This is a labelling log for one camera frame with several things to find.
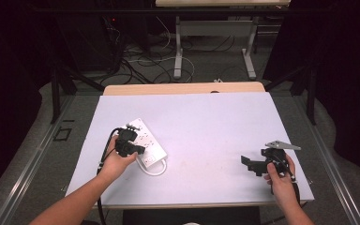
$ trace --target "table leg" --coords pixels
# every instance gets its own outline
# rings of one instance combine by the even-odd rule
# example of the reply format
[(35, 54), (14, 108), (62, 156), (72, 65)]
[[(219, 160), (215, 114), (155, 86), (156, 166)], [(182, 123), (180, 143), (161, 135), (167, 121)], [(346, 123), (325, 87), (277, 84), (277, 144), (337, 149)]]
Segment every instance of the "table leg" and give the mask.
[(247, 40), (247, 48), (242, 50), (242, 54), (244, 55), (245, 65), (247, 66), (247, 75), (249, 78), (254, 81), (256, 80), (256, 73), (252, 64), (252, 60), (250, 58), (251, 50), (253, 49), (253, 40), (256, 37), (257, 26), (259, 24), (259, 17), (253, 18), (253, 24), (250, 27), (250, 35)]
[(183, 59), (183, 49), (181, 48), (181, 27), (180, 18), (176, 17), (176, 59), (174, 61), (174, 73), (175, 79), (181, 78), (181, 66)]

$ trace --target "white tabletop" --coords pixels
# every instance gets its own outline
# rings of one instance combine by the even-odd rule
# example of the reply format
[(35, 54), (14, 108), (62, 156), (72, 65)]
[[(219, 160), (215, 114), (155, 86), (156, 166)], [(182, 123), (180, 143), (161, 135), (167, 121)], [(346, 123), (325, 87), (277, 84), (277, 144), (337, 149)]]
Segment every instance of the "white tabletop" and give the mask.
[[(263, 178), (241, 156), (264, 160), (264, 144), (289, 138), (269, 93), (103, 96), (67, 194), (96, 175), (108, 135), (141, 118), (168, 153), (161, 176), (131, 164), (102, 196), (111, 208), (201, 207), (274, 203)], [(314, 199), (294, 151), (301, 200)]]
[(158, 7), (286, 6), (290, 0), (157, 0)]

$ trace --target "desk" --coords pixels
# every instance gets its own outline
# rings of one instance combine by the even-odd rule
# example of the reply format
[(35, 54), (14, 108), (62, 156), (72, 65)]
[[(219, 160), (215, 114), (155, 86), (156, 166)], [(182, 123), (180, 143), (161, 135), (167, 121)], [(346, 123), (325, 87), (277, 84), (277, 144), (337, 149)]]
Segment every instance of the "desk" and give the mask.
[[(290, 0), (157, 0), (158, 7), (183, 8), (183, 7), (262, 7), (286, 6)], [(183, 49), (181, 36), (239, 36), (248, 37), (247, 47), (242, 50), (247, 75), (251, 80), (256, 79), (256, 73), (250, 59), (253, 40), (256, 36), (259, 17), (252, 21), (180, 21), (176, 17), (176, 59), (174, 63), (174, 78), (181, 77)]]
[[(157, 95), (160, 87), (169, 95)], [(211, 91), (226, 93), (210, 94)], [(108, 135), (140, 117), (168, 153), (167, 171), (149, 176), (131, 164), (102, 195), (110, 208), (241, 206), (275, 203), (270, 187), (241, 164), (264, 160), (264, 144), (289, 138), (269, 93), (258, 82), (110, 86), (100, 97), (69, 184), (96, 175)], [(314, 199), (294, 151), (301, 201)]]

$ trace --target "electrical outlet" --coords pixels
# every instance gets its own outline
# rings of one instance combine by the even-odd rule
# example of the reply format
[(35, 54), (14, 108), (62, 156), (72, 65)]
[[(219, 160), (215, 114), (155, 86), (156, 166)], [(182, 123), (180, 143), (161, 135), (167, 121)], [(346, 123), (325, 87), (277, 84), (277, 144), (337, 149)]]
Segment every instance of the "electrical outlet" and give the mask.
[(128, 124), (138, 129), (135, 130), (137, 138), (133, 143), (145, 147), (144, 154), (138, 155), (137, 158), (145, 169), (148, 169), (168, 156), (141, 118), (133, 120)]

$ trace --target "handheld controller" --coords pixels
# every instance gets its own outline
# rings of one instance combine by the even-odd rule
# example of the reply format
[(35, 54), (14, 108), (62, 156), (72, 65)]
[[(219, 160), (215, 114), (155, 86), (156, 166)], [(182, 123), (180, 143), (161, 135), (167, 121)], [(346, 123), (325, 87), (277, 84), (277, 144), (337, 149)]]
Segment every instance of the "handheld controller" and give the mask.
[(285, 173), (289, 170), (289, 163), (283, 149), (262, 149), (262, 156), (266, 157), (265, 161), (252, 161), (248, 157), (241, 156), (241, 162), (247, 166), (249, 171), (255, 172), (257, 176), (267, 173), (267, 164), (270, 162), (274, 163), (278, 173)]
[(145, 147), (133, 144), (137, 138), (137, 133), (134, 131), (136, 128), (127, 125), (127, 128), (118, 128), (118, 139), (115, 141), (115, 150), (121, 157), (132, 155), (137, 152), (142, 155), (145, 151)]

